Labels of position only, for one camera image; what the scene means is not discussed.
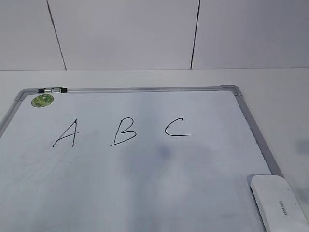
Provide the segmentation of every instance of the tabletop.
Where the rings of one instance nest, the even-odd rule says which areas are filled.
[[[25,88],[237,85],[309,220],[309,69],[0,71],[0,119]]]

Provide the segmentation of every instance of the silver frame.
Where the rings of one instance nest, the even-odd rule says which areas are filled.
[[[211,86],[211,87],[159,87],[159,88],[82,88],[82,89],[68,89],[67,93],[127,93],[127,92],[170,92],[170,91],[231,91],[238,104],[239,107],[245,116],[250,130],[255,137],[255,140],[262,152],[262,155],[273,175],[279,175],[283,177],[282,172],[277,165],[260,129],[258,128],[244,98],[240,91],[240,89],[235,85],[221,85],[221,86]],[[39,89],[31,88],[31,89],[24,89],[19,92],[17,97],[15,98],[14,103],[12,104],[11,108],[9,109],[8,113],[0,123],[0,138],[3,135],[5,129],[9,125],[10,121],[14,117],[15,113],[17,112],[19,106],[26,98],[26,96],[31,94],[38,94]]]

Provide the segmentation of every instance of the round magnet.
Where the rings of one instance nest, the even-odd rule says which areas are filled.
[[[31,105],[34,107],[45,107],[50,105],[54,101],[54,97],[50,94],[42,94],[35,97],[31,101]]]

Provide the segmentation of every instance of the white wall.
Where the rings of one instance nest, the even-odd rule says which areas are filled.
[[[62,70],[44,0],[0,2],[0,70]]]
[[[309,67],[308,0],[201,0],[194,69]]]
[[[198,0],[51,0],[68,69],[189,69]]]
[[[189,69],[198,0],[49,0],[69,70]],[[308,0],[201,0],[193,69],[309,67]],[[46,0],[0,3],[0,70],[62,70]]]

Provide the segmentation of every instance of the white eraser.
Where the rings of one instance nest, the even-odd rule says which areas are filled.
[[[256,175],[251,189],[267,232],[309,232],[289,184],[277,175]]]

